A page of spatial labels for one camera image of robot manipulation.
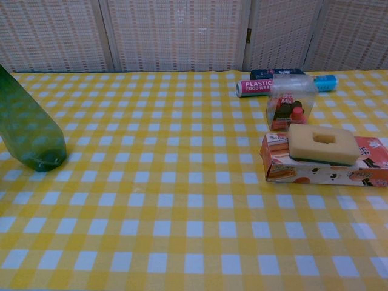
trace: biscuit box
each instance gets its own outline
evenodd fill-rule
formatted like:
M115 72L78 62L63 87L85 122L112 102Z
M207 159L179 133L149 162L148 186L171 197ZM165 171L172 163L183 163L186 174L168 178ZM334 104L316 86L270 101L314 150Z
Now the biscuit box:
M378 138L355 137L360 157L352 166L295 161L289 155L287 133L266 133L261 144L268 182L355 186L388 185L388 150Z

